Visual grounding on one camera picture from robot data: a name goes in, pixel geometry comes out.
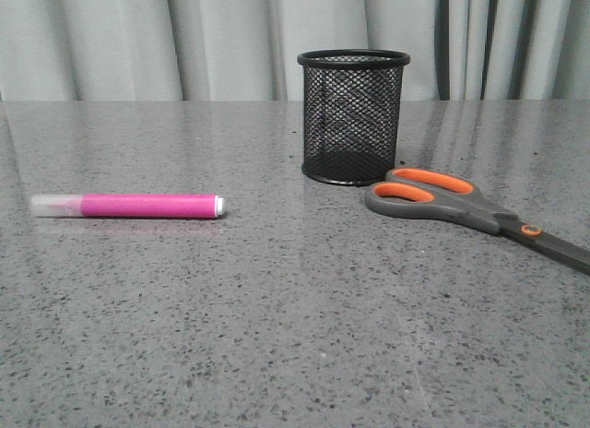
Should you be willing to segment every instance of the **scissor handle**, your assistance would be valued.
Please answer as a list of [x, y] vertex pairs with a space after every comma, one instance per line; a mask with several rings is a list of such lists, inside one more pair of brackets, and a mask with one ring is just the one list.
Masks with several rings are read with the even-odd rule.
[[515, 217], [489, 202], [475, 184], [450, 174], [400, 168], [387, 172], [385, 180], [369, 186], [364, 200], [386, 216], [447, 220], [491, 234], [501, 229], [495, 215]]

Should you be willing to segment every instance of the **granite countertop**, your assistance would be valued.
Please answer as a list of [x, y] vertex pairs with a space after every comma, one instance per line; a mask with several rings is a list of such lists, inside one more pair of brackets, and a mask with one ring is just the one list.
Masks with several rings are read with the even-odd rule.
[[[0, 107], [0, 425], [590, 422], [590, 278], [304, 177], [300, 102]], [[589, 131], [590, 101], [403, 102], [397, 160], [590, 248]], [[28, 212], [84, 192], [215, 192], [229, 212]]]

